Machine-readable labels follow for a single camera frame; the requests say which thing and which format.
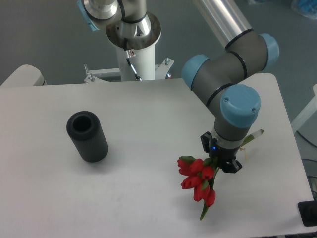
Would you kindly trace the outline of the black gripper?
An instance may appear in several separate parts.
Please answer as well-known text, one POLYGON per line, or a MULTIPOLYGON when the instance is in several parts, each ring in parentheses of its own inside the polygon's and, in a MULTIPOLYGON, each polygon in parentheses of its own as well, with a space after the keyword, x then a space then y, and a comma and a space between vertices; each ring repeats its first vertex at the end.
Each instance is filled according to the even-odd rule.
POLYGON ((200 136, 203 150, 209 153, 211 165, 221 165, 224 173, 236 173, 241 163, 236 160, 236 154, 243 140, 227 141, 222 138, 211 138, 209 131, 200 136))

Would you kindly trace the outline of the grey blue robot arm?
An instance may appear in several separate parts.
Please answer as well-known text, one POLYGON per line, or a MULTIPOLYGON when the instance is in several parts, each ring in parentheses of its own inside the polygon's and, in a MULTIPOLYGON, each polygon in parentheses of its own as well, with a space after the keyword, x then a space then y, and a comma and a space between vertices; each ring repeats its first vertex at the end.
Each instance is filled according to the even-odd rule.
MULTIPOLYGON (((91 30, 105 30, 116 47, 122 81, 166 77, 166 70, 154 63, 161 25, 146 1, 80 0, 77 5, 91 30)), ((204 151, 218 157, 225 173, 235 173, 242 167, 236 153, 261 106, 257 91, 242 81, 275 63, 279 46, 269 34, 257 34, 232 0, 197 0, 195 5, 225 54, 190 58, 182 78, 215 117, 212 131, 201 137, 204 151)))

